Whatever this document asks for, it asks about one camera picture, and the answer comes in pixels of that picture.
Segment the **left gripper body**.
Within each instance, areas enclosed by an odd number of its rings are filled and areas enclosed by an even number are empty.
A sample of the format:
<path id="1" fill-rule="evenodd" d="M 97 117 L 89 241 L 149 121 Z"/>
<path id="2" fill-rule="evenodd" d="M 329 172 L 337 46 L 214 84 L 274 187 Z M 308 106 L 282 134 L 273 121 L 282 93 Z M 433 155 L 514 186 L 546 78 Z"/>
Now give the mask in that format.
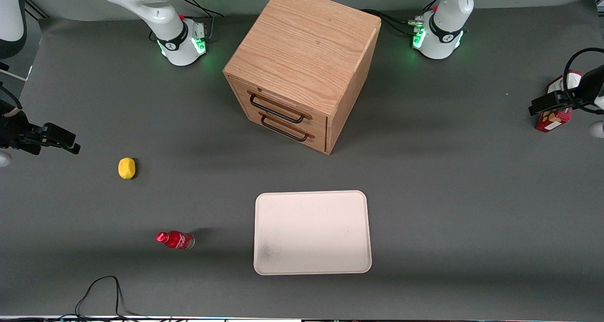
<path id="1" fill-rule="evenodd" d="M 604 82 L 603 80 L 601 81 L 601 85 L 595 88 L 595 91 L 597 92 L 591 100 L 591 104 L 597 108 L 600 112 L 600 116 L 603 115 L 604 111 Z M 589 128 L 589 132 L 593 137 L 604 138 L 604 121 L 598 120 L 593 123 Z"/>

